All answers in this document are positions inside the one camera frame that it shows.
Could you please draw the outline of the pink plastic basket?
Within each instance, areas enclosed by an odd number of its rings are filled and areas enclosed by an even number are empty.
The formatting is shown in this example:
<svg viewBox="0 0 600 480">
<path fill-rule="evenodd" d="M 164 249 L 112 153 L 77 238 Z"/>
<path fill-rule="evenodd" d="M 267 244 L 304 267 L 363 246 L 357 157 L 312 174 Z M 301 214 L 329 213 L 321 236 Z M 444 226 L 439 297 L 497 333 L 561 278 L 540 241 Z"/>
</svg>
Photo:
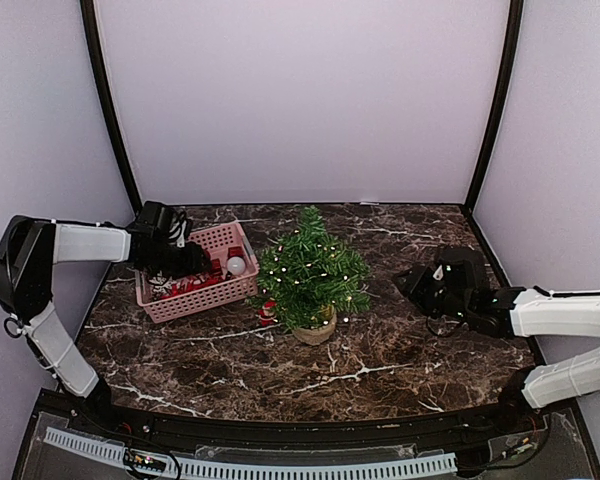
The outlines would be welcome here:
<svg viewBox="0 0 600 480">
<path fill-rule="evenodd" d="M 156 323 L 182 318 L 215 307 L 244 300 L 258 293 L 258 260 L 239 222 L 213 226 L 194 231 L 189 239 L 200 244 L 212 260 L 208 273 L 173 279 L 173 295 L 157 301 L 150 298 L 149 278 L 136 273 L 136 302 Z M 231 276 L 227 272 L 227 259 L 241 256 L 247 263 L 247 270 L 241 276 Z"/>
</svg>

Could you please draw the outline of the red santa ornament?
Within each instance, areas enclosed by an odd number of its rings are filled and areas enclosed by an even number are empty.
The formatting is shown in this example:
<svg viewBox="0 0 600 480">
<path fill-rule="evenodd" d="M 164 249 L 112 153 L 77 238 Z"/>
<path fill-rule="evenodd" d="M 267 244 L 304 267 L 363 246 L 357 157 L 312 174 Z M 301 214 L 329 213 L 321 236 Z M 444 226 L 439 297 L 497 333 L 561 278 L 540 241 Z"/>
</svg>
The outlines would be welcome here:
<svg viewBox="0 0 600 480">
<path fill-rule="evenodd" d="M 267 300 L 258 311 L 258 318 L 262 327 L 268 327 L 278 322 L 274 309 L 276 302 L 273 299 Z"/>
</svg>

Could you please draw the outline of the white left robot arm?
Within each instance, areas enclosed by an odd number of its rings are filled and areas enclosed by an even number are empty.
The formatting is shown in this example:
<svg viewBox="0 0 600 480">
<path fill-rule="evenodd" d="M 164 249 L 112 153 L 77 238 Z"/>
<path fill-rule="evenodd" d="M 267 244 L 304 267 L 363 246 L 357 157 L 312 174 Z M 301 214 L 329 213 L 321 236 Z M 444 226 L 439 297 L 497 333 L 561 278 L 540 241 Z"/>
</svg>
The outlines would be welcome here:
<svg viewBox="0 0 600 480">
<path fill-rule="evenodd" d="M 104 399 L 104 383 L 66 331 L 53 303 L 53 272 L 59 263 L 129 263 L 148 276 L 180 279 L 207 273 L 205 249 L 187 240 L 191 222 L 184 212 L 146 202 L 127 226 L 16 215 L 0 240 L 0 306 L 24 336 L 43 367 L 72 395 L 89 399 L 81 417 L 100 436 L 121 427 L 120 412 Z"/>
</svg>

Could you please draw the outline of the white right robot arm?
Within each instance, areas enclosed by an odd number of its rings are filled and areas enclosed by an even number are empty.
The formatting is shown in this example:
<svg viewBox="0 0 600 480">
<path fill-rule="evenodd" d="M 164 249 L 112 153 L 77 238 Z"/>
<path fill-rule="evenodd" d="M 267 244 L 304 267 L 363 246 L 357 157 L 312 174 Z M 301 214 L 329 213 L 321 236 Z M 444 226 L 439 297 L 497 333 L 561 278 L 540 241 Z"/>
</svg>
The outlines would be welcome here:
<svg viewBox="0 0 600 480">
<path fill-rule="evenodd" d="M 600 339 L 600 291 L 493 289 L 483 254 L 471 248 L 443 248 L 433 263 L 415 264 L 394 275 L 393 283 L 426 318 L 451 317 L 459 326 L 492 338 Z M 491 410 L 490 424 L 510 434 L 527 420 L 529 410 L 598 391 L 600 347 L 514 373 Z"/>
</svg>

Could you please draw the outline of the small green christmas tree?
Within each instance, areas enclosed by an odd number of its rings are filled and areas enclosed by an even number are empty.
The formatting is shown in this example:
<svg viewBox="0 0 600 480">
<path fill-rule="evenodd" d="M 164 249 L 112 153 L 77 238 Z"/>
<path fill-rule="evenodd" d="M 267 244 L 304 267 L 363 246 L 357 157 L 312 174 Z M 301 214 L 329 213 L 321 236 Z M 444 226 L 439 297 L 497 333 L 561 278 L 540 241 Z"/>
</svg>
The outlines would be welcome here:
<svg viewBox="0 0 600 480">
<path fill-rule="evenodd" d="M 278 322 L 287 330 L 318 323 L 325 307 L 356 314 L 370 309 L 363 283 L 370 267 L 350 245 L 329 233 L 315 206 L 304 208 L 290 233 L 257 256 L 258 293 L 247 302 L 255 309 L 273 299 Z"/>
</svg>

